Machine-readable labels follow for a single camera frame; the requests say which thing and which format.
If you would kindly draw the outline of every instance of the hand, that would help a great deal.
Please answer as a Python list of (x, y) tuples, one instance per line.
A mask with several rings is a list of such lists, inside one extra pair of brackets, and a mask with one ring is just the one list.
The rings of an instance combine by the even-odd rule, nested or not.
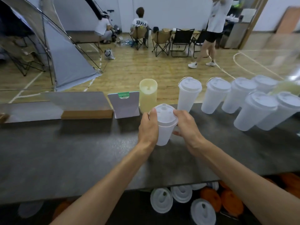
[(173, 110), (173, 113), (178, 117), (178, 127), (180, 129), (180, 132), (173, 131), (173, 134), (182, 136), (189, 152), (199, 157), (201, 148), (207, 140), (199, 132), (194, 118), (186, 110)]
[(141, 124), (139, 126), (138, 145), (145, 148), (150, 153), (158, 140), (158, 123), (156, 109), (152, 108), (150, 114), (143, 113)]

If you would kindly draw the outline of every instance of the person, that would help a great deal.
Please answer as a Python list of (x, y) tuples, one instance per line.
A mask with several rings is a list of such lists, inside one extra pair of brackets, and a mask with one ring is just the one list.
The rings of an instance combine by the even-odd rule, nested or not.
[(111, 24), (107, 17), (108, 14), (101, 13), (95, 33), (99, 35), (99, 40), (104, 44), (110, 44), (113, 32), (111, 31)]
[(211, 14), (208, 20), (208, 27), (205, 34), (205, 40), (201, 46), (199, 57), (195, 62), (188, 64), (189, 68), (197, 68), (201, 59), (207, 56), (207, 50), (209, 51), (210, 58), (212, 59), (207, 66), (216, 65), (216, 39), (221, 36), (226, 21), (226, 16), (231, 8), (233, 0), (212, 0), (213, 6)]
[[(205, 139), (194, 118), (186, 111), (174, 110), (179, 132), (187, 150), (202, 158), (263, 225), (300, 224), (300, 199), (257, 175)], [(158, 140), (157, 113), (144, 113), (137, 145), (109, 174), (61, 213), (51, 225), (105, 224), (122, 193), (148, 159)]]
[(134, 31), (135, 27), (139, 27), (139, 26), (144, 26), (144, 27), (147, 27), (147, 32), (143, 38), (143, 43), (146, 44), (146, 41), (149, 37), (149, 25), (148, 25), (148, 22), (146, 20), (144, 20), (144, 8), (143, 7), (138, 7), (137, 10), (135, 11), (137, 16), (139, 18), (135, 18), (131, 24), (131, 27), (130, 27), (130, 31), (131, 33)]

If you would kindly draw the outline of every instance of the white sneaker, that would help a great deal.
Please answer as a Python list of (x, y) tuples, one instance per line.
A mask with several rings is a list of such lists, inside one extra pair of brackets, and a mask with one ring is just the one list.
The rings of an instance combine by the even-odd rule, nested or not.
[(188, 67), (191, 69), (197, 68), (197, 62), (192, 62), (191, 64), (188, 64)]
[(209, 63), (206, 63), (205, 65), (207, 65), (207, 66), (215, 66), (217, 64), (214, 61), (211, 61)]

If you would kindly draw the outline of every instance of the man in white t-shirt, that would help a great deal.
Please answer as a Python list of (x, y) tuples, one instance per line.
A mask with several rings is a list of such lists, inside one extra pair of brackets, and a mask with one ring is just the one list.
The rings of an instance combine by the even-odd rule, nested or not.
[(110, 43), (113, 32), (111, 31), (111, 24), (107, 18), (105, 18), (104, 13), (101, 13), (101, 19), (99, 19), (98, 24), (95, 29), (95, 33), (100, 36), (100, 41), (103, 43)]
[(143, 42), (144, 44), (146, 44), (146, 41), (149, 37), (149, 25), (148, 22), (146, 20), (143, 19), (144, 17), (144, 8), (143, 7), (139, 7), (136, 10), (136, 14), (138, 15), (139, 18), (135, 18), (131, 24), (130, 27), (130, 31), (133, 32), (135, 27), (139, 27), (139, 26), (144, 26), (147, 27), (147, 32), (145, 34), (145, 37), (143, 38)]
[(226, 16), (231, 8), (233, 0), (212, 0), (213, 6), (211, 14), (208, 20), (208, 27), (206, 31), (205, 41), (201, 46), (201, 51), (196, 62), (188, 64), (189, 68), (197, 68), (197, 63), (207, 55), (207, 50), (209, 50), (209, 55), (212, 59), (211, 62), (206, 63), (207, 66), (215, 66), (215, 55), (216, 55), (216, 39), (221, 35)]

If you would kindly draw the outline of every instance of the white t-shirt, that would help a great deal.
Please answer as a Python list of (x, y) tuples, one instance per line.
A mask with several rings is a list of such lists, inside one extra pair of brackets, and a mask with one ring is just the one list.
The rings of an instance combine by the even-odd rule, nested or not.
[(108, 25), (110, 25), (109, 20), (106, 18), (102, 18), (101, 20), (98, 21), (98, 25), (96, 26), (95, 31), (101, 35), (104, 35)]
[(132, 22), (131, 27), (138, 27), (138, 26), (148, 26), (148, 22), (146, 20), (144, 20), (143, 18), (135, 18)]
[(221, 33), (224, 28), (226, 16), (231, 8), (233, 0), (225, 0), (222, 5), (220, 1), (213, 3), (212, 11), (208, 20), (207, 31)]

